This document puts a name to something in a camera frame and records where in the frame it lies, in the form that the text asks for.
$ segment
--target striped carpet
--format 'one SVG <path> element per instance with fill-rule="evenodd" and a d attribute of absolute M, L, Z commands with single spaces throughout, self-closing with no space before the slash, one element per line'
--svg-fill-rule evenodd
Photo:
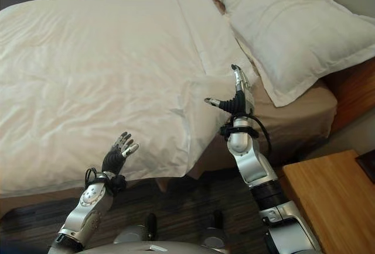
<path fill-rule="evenodd" d="M 47 249 L 77 199 L 48 202 L 18 208 L 6 214 L 0 226 L 1 238 Z M 159 240 L 200 242 L 200 233 L 216 209 L 224 214 L 224 229 L 232 253 L 267 253 L 263 242 L 266 227 L 247 186 L 237 170 L 205 173 L 196 181 L 174 179 L 167 193 L 153 180 L 145 180 L 120 194 L 107 213 L 88 248 L 111 243 L 127 225 L 143 224 L 153 212 L 158 217 Z"/>

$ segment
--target white bedding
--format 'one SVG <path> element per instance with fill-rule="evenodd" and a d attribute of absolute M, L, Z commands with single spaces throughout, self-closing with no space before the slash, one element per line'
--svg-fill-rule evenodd
<path fill-rule="evenodd" d="M 211 0 L 38 0 L 0 12 L 0 197 L 83 185 L 113 141 L 127 180 L 186 174 L 250 62 Z"/>

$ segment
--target bed frame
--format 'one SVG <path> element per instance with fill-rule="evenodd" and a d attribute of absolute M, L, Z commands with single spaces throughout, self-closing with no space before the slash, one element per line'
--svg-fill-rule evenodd
<path fill-rule="evenodd" d="M 323 78 L 337 99 L 331 133 L 375 107 L 375 57 Z"/>

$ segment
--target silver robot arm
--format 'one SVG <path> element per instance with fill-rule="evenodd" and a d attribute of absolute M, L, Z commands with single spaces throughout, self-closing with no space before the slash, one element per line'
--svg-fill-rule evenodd
<path fill-rule="evenodd" d="M 89 169 L 85 176 L 85 191 L 77 207 L 69 214 L 49 254 L 72 254 L 84 249 L 98 228 L 102 217 L 111 208 L 113 198 L 126 188 L 125 177 L 119 175 L 126 158 L 133 154 L 138 144 L 127 142 L 131 134 L 124 132 L 112 145 L 103 160 L 102 171 Z"/>
<path fill-rule="evenodd" d="M 270 253 L 291 254 L 321 253 L 321 247 L 295 203 L 284 194 L 278 177 L 268 160 L 260 153 L 257 132 L 252 127 L 253 103 L 250 86 L 242 69 L 232 65 L 236 76 L 236 96 L 229 101 L 206 98 L 205 101 L 232 114 L 231 120 L 221 129 L 226 137 L 229 152 L 234 156 L 241 176 L 259 206 L 263 222 L 269 226 L 265 241 Z"/>

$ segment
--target bed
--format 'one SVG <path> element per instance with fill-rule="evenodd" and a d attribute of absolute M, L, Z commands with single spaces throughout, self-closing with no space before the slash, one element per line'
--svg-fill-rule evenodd
<path fill-rule="evenodd" d="M 212 0 L 152 1 L 158 6 L 151 0 L 40 0 L 1 12 L 0 25 L 15 22 L 15 30 L 1 26 L 0 38 L 5 50 L 0 60 L 2 68 L 6 66 L 1 108 L 13 110 L 2 110 L 1 116 L 2 215 L 19 206 L 79 196 L 85 169 L 98 166 L 124 130 L 140 138 L 144 148 L 124 168 L 130 186 L 152 177 L 165 190 L 170 177 L 187 174 L 197 179 L 207 170 L 234 167 L 224 140 L 216 134 L 228 116 L 203 103 L 204 97 L 233 95 L 231 63 L 242 66 L 253 84 L 255 114 L 270 132 L 270 160 L 275 165 L 375 106 L 375 60 L 370 59 L 325 76 L 294 102 L 275 107 L 252 67 L 255 58 L 237 43 L 221 15 L 226 7 L 220 1 L 215 0 L 220 9 Z M 72 8 L 77 19 L 69 17 Z M 101 27 L 103 22 L 110 28 Z M 13 40 L 14 35 L 21 40 Z M 45 41 L 52 44 L 45 46 Z M 30 60 L 33 65 L 22 68 L 22 76 L 12 72 Z M 74 68 L 77 62 L 86 68 Z M 69 68 L 70 77 L 62 84 L 64 68 Z M 28 85 L 27 78 L 32 78 Z M 44 85 L 41 92 L 38 83 Z M 42 99 L 35 98 L 38 93 Z M 97 103 L 98 97 L 105 107 Z M 65 104 L 66 100 L 76 102 Z M 36 115 L 40 108 L 55 112 Z M 46 122 L 54 130 L 38 135 Z M 260 145 L 264 151 L 262 137 Z M 48 159 L 54 162 L 46 168 Z"/>

